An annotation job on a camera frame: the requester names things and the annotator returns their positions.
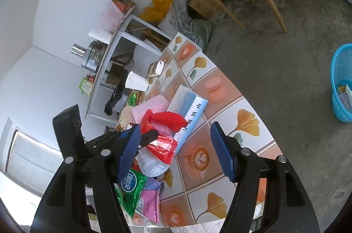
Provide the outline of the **pink plastic package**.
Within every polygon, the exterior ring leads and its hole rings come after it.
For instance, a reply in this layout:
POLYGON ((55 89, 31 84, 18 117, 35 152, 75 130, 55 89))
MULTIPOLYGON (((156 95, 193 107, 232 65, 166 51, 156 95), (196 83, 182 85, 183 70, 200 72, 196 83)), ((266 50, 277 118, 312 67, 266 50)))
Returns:
POLYGON ((161 113, 167 111, 169 105, 170 102, 164 96, 157 95, 148 101, 133 107, 131 114, 134 122, 140 124, 142 118, 148 110, 151 110, 153 113, 161 113))

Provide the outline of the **blue plastic trash basket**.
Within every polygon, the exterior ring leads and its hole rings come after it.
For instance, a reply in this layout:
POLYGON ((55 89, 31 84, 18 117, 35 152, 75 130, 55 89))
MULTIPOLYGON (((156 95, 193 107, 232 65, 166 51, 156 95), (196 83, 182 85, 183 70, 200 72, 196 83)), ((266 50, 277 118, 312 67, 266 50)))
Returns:
POLYGON ((343 105, 339 93, 346 86, 351 89, 351 44, 341 45, 334 53, 330 64, 332 86, 332 109, 338 120, 351 122, 351 111, 343 105))

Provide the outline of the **pink snack bag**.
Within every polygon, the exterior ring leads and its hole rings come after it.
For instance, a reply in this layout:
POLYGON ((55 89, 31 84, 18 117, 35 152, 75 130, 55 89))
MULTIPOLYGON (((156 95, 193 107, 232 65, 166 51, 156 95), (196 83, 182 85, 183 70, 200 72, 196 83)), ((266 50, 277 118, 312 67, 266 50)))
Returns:
POLYGON ((160 222, 160 194, 163 182, 154 178, 147 178, 136 205, 136 211, 158 224, 160 222))

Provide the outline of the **red plastic wrapper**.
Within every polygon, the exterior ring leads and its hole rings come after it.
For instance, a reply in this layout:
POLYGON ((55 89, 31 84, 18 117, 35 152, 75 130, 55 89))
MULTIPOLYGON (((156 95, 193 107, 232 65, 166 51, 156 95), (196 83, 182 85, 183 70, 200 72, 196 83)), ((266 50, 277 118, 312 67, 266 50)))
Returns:
POLYGON ((177 148, 177 141, 172 135, 186 125, 186 120, 177 113, 170 111, 153 113, 148 110, 140 123, 141 133, 146 134, 155 130, 158 136, 146 148, 162 162, 170 165, 177 148))

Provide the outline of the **cardboard box on floor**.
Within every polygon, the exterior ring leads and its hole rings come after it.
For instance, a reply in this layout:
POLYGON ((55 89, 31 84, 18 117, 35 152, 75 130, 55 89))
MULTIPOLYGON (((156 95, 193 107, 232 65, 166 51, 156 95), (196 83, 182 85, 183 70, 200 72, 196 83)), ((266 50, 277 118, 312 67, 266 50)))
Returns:
POLYGON ((220 8, 214 0, 190 0, 188 6, 209 20, 220 8))

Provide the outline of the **small green snack packet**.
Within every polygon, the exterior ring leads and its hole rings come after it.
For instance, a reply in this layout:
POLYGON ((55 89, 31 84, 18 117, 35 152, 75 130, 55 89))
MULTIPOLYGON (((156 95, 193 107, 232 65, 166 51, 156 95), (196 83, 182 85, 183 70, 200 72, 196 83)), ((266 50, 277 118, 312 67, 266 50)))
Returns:
POLYGON ((138 93, 133 92, 129 95, 127 105, 135 107, 137 105, 137 98, 138 98, 138 93))

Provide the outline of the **white paper cup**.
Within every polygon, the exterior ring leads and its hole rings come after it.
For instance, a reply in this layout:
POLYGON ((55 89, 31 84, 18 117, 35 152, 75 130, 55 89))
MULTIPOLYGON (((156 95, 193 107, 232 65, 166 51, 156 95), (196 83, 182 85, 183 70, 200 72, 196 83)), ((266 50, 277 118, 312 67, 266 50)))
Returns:
POLYGON ((146 78, 140 75, 129 72, 125 82, 125 87, 128 89, 145 92, 148 89, 149 82, 146 78))

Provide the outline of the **metal pot on table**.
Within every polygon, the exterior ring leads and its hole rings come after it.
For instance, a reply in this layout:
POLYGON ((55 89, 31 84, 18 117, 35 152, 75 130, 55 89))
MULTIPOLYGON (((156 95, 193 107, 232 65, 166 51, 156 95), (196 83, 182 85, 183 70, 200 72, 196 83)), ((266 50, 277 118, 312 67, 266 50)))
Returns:
POLYGON ((94 40, 88 48, 74 44, 70 52, 82 58, 81 67, 90 72, 96 73, 106 52, 107 44, 94 40))

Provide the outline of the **white strawberry milk bottle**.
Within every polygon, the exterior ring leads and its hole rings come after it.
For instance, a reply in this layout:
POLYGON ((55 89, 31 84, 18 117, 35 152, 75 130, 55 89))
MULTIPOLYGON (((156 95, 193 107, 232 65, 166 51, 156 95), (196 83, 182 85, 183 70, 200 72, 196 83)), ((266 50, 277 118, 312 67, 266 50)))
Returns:
POLYGON ((136 161, 142 174, 150 178, 158 177, 169 169, 169 165, 162 162, 147 148, 138 150, 136 161))

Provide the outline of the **white side table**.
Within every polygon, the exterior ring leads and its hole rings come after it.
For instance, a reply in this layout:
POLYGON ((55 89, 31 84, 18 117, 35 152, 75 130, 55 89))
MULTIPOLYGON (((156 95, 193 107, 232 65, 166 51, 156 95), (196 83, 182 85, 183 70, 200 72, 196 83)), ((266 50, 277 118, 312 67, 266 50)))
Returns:
POLYGON ((101 64, 95 74, 95 80, 94 80, 94 84, 92 87, 91 96, 90 96, 90 99, 88 102, 88 107, 86 110, 85 118, 87 118, 88 116, 93 116, 98 119, 106 120, 106 121, 110 122, 110 119, 105 119, 105 118, 99 116, 98 114, 93 113, 94 102, 95 102, 96 97, 98 96, 99 87, 101 86, 101 83, 103 82, 103 77, 106 74, 106 69, 108 67, 108 64, 109 64, 111 58, 113 57, 113 54, 122 54, 122 50, 132 50, 131 47, 125 48, 125 46, 127 45, 127 41, 129 41, 129 44, 139 45, 142 48, 144 48, 144 49, 146 49, 146 50, 148 50, 158 56, 162 55, 162 52, 160 50, 154 49, 153 47, 146 44, 143 40, 135 37, 132 32, 126 31, 132 21, 136 21, 137 23, 141 24, 143 26, 143 28, 151 29, 153 32, 158 33, 159 35, 163 36, 165 39, 167 39, 166 45, 168 45, 169 42, 171 41, 171 36, 168 36, 161 29, 155 27, 154 25, 152 25, 148 22, 145 22, 144 20, 140 19, 136 15, 133 15, 133 14, 128 15, 127 18, 125 19, 125 21, 123 22, 123 24, 115 30, 112 39, 110 40, 109 44, 107 45, 107 49, 103 55, 101 64))

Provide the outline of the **blue white tissue box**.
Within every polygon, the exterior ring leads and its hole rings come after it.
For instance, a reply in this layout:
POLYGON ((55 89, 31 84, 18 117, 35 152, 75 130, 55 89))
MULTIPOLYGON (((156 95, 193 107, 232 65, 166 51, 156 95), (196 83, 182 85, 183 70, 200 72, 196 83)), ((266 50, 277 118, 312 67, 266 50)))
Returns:
POLYGON ((207 99, 199 96, 188 87, 181 85, 178 88, 168 107, 168 111, 181 115, 186 120, 187 125, 173 134, 173 138, 177 141, 175 154, 178 154, 192 133, 207 104, 207 99))

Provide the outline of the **green chip bag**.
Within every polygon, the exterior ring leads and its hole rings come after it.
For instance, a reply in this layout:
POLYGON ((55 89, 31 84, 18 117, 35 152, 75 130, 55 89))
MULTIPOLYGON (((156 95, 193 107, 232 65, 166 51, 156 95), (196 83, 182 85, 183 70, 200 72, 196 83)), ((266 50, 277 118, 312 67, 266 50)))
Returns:
POLYGON ((130 169, 119 184, 115 184, 117 199, 121 207, 132 218, 137 207, 147 177, 139 171, 130 169))

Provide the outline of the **yellow plastic bag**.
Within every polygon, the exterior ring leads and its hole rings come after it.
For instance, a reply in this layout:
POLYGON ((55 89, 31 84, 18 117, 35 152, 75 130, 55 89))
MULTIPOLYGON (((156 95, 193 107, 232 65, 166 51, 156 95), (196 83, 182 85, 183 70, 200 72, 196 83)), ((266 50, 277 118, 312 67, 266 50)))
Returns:
POLYGON ((145 7, 138 17, 145 22, 160 23, 169 13, 172 3, 173 0, 152 0, 152 6, 145 7))

